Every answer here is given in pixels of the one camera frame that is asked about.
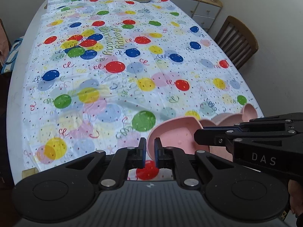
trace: wooden chair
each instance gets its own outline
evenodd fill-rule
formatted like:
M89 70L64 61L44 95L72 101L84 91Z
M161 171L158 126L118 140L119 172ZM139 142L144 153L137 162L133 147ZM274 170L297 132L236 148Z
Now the wooden chair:
M234 66L239 69L259 49L258 42L245 24L228 16L215 42L224 51Z

